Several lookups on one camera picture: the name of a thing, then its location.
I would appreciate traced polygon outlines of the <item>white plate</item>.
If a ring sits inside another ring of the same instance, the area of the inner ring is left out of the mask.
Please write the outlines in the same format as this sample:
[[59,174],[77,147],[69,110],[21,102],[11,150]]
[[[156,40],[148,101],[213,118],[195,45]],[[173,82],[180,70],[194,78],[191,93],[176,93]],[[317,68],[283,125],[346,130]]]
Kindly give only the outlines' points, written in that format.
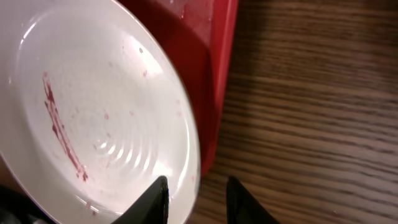
[[198,195],[185,87],[116,1],[1,2],[1,156],[57,223],[111,223],[161,176],[169,223]]

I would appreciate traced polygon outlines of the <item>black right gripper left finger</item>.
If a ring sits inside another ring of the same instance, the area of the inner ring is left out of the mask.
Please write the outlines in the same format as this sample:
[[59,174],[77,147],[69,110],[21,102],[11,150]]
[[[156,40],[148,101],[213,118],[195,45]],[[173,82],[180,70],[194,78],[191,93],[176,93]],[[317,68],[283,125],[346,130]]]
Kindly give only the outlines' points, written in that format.
[[158,177],[112,224],[167,224],[169,188],[166,176]]

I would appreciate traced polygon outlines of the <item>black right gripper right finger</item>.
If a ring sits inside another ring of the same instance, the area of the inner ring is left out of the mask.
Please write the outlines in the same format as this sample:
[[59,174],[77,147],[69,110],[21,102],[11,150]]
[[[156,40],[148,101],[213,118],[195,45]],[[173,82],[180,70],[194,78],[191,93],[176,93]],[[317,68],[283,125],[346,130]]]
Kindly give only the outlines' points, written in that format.
[[227,224],[279,224],[235,177],[226,186]]

